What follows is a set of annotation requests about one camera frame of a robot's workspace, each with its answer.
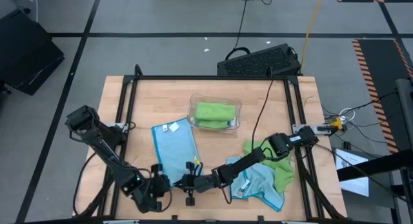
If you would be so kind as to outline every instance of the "blue cloth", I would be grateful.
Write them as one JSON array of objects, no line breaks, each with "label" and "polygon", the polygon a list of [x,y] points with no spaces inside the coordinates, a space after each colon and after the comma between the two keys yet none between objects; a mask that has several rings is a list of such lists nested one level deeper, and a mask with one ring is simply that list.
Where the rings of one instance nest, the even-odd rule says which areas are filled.
[{"label": "blue cloth", "polygon": [[[227,163],[234,163],[240,158],[227,158]],[[249,180],[250,183],[241,189],[246,180]],[[281,211],[285,200],[284,193],[279,195],[274,188],[274,169],[262,163],[256,163],[242,171],[231,184],[231,193],[234,199],[259,198],[277,212]]]},{"label": "blue cloth", "polygon": [[[176,122],[179,128],[172,132],[169,126]],[[168,176],[171,186],[188,174],[186,162],[194,162],[195,156],[201,161],[192,134],[191,126],[186,118],[166,123],[168,130],[163,132],[162,125],[152,127],[154,145],[159,163],[163,164],[163,172]]]}]

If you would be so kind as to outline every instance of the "green towel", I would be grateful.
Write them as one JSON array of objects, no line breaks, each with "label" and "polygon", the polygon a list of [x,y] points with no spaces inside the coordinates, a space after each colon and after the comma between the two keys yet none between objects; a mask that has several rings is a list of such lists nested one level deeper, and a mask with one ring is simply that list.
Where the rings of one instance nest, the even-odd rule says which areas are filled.
[{"label": "green towel", "polygon": [[194,117],[196,120],[232,121],[235,117],[235,106],[221,103],[198,102]]},{"label": "green towel", "polygon": [[[254,142],[254,148],[259,147],[260,141]],[[272,155],[275,156],[276,153],[272,150],[271,145],[268,141],[265,141],[261,149],[269,148]],[[244,143],[244,153],[249,154],[251,152],[251,141],[246,141]],[[266,157],[271,157],[270,151],[264,151]],[[270,160],[265,160],[264,165],[273,168],[275,170],[274,174],[274,186],[279,194],[282,194],[287,187],[287,185],[294,180],[294,169],[291,167],[291,156],[288,155],[286,158],[273,162]]]},{"label": "green towel", "polygon": [[198,120],[196,124],[200,127],[205,127],[205,128],[226,128],[228,127],[228,121]]}]

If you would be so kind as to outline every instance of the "floor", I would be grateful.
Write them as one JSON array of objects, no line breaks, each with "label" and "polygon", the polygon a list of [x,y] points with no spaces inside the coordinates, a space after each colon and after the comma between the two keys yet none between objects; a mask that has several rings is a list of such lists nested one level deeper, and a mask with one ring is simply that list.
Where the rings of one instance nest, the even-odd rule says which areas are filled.
[{"label": "floor", "polygon": [[[33,1],[19,0],[18,5],[35,10]],[[98,107],[105,77],[131,74],[136,63],[146,75],[216,75],[216,63],[234,47],[243,8],[243,2],[238,0],[38,3],[39,23],[55,36],[53,42],[66,59],[34,96],[13,90],[1,105],[0,223],[16,221],[40,155],[47,158],[25,221],[69,218],[87,148],[69,140],[64,126],[66,115],[81,105]],[[267,34],[242,37],[239,46],[256,51],[288,43],[301,55],[303,33],[316,3],[317,0],[273,0],[266,6],[260,0],[248,2],[242,31]],[[385,8],[400,34],[413,34],[408,15],[413,12],[412,3],[386,3]],[[91,11],[96,15],[90,19]],[[313,32],[320,35],[308,40],[303,73],[316,77],[322,104],[339,112],[368,102],[351,40],[362,33],[372,34],[373,38],[395,34],[379,4],[323,0]],[[86,38],[88,33],[101,34]],[[403,43],[413,54],[413,39],[403,39]],[[368,106],[357,112],[355,121],[366,125],[378,119]],[[384,140],[377,125],[364,131],[373,139]],[[347,132],[343,139],[368,152],[388,154],[387,146],[373,144],[355,130]],[[333,147],[341,146],[334,137],[331,143]],[[389,209],[359,205],[353,197],[345,197],[345,202],[351,218],[392,221]],[[403,222],[407,223],[405,214]]]}]

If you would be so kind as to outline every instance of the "clear plastic container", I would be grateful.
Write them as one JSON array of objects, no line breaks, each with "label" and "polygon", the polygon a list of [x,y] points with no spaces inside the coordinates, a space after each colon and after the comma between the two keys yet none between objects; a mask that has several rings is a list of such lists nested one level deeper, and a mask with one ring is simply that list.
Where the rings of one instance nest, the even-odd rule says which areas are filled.
[{"label": "clear plastic container", "polygon": [[[230,122],[227,128],[208,128],[208,127],[198,126],[196,123],[194,114],[195,114],[196,104],[199,102],[234,105],[235,106],[235,118],[233,121]],[[241,120],[239,118],[241,107],[242,107],[241,100],[238,98],[208,97],[208,96],[203,96],[201,94],[192,94],[190,98],[190,102],[189,102],[189,111],[188,111],[187,118],[188,118],[188,122],[191,124],[192,128],[194,129],[211,130],[211,131],[223,132],[223,133],[232,133],[241,124]]]}]

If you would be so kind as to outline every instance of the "wooden table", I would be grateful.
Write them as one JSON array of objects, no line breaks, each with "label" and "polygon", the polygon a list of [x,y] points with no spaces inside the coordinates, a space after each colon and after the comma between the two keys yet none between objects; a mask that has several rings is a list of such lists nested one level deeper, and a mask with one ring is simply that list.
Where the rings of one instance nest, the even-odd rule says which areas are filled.
[{"label": "wooden table", "polygon": [[[123,76],[108,76],[106,78],[98,111],[101,121],[115,121],[122,80]],[[269,84],[270,81],[139,80],[132,114],[132,121],[136,123],[136,128],[131,130],[129,134],[125,160],[141,168],[150,168],[152,164],[157,163],[150,128],[185,117],[188,112],[190,96],[194,93],[200,93],[204,96],[237,97],[242,102],[241,126],[236,133],[217,134],[194,130],[197,149],[205,164],[204,172],[208,173],[210,169],[224,164],[227,157],[242,156],[243,143],[251,139],[252,129],[263,106]],[[315,79],[313,77],[300,77],[299,88],[305,104],[307,123],[324,122]],[[129,97],[126,97],[123,111],[124,118],[126,117],[128,100]],[[294,95],[292,100],[295,117],[299,123]],[[282,81],[274,81],[272,85],[255,138],[260,140],[275,132],[291,134],[285,89]],[[319,139],[320,145],[330,148],[327,137],[320,136]],[[332,154],[319,147],[314,147],[312,152],[321,190],[331,204],[342,215],[346,216],[347,213]],[[93,150],[90,148],[88,156],[92,153]],[[228,205],[219,189],[208,190],[202,194],[195,193],[195,207],[186,207],[186,193],[174,188],[172,190],[172,204],[163,213],[148,212],[142,214],[130,198],[126,198],[120,193],[116,218],[170,219],[171,215],[178,215],[179,219],[256,220],[258,215],[262,215],[269,221],[305,220],[303,198],[294,156],[292,166],[295,167],[296,178],[285,190],[285,204],[281,212],[275,212],[256,198],[250,198],[248,201],[234,200],[231,205]],[[84,210],[101,188],[105,168],[105,164],[98,157],[95,157],[85,169],[77,195],[78,210]],[[308,187],[308,191],[312,216],[316,217],[314,194],[310,187]],[[108,214],[111,200],[112,189],[108,194],[106,214]],[[161,199],[163,205],[166,205],[168,200],[168,194]]]}]

